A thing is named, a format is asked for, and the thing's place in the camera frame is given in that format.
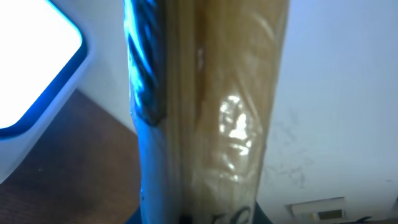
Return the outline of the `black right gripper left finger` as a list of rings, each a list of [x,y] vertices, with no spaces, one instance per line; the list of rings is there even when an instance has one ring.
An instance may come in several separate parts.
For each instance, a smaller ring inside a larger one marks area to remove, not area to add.
[[[142,214],[140,207],[137,208],[137,210],[131,215],[125,224],[142,224]]]

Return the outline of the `spaghetti pasta package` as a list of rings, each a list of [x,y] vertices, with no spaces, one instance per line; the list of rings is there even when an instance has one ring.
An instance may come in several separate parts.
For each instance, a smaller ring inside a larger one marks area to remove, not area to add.
[[[252,223],[289,2],[125,0],[142,223]]]

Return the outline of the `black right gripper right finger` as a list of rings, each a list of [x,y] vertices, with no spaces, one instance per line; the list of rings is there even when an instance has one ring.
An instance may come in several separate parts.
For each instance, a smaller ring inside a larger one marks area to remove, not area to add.
[[[253,224],[273,224],[257,202],[254,207]]]

